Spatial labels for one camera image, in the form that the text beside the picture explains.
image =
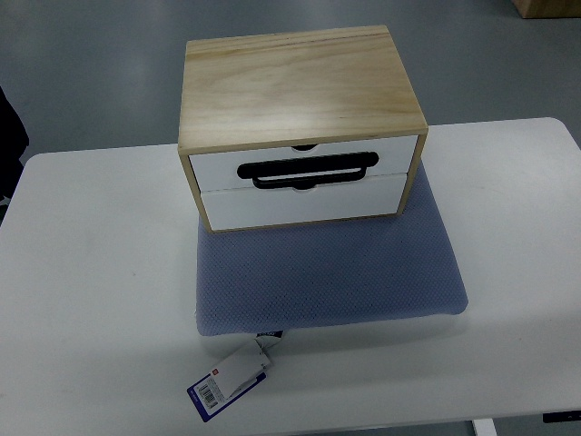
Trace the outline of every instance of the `wooden top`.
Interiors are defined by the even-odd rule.
[[[384,25],[187,44],[180,154],[427,131]]]

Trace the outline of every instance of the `concrete floor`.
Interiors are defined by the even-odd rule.
[[[0,84],[31,139],[23,162],[171,144],[186,41],[379,24],[429,124],[552,116],[581,144],[581,19],[522,20],[510,0],[4,0]],[[540,415],[496,423],[500,436],[581,433]],[[473,432],[459,422],[357,434]]]

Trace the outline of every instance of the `wooden drawer unit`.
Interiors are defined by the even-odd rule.
[[[403,213],[427,133],[385,26],[187,44],[178,153],[211,232]]]

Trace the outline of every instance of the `black handle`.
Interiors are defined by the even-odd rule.
[[[295,188],[310,189],[317,184],[354,182],[365,177],[367,169],[379,161],[374,152],[335,154],[332,156],[285,159],[280,161],[245,163],[238,167],[237,174],[241,179],[252,179],[259,189]],[[263,180],[265,177],[283,175],[326,173],[300,175],[274,180]]]

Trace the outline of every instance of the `blue cushion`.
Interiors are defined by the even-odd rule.
[[[399,217],[214,234],[200,225],[198,234],[204,336],[458,314],[468,304],[422,165]]]

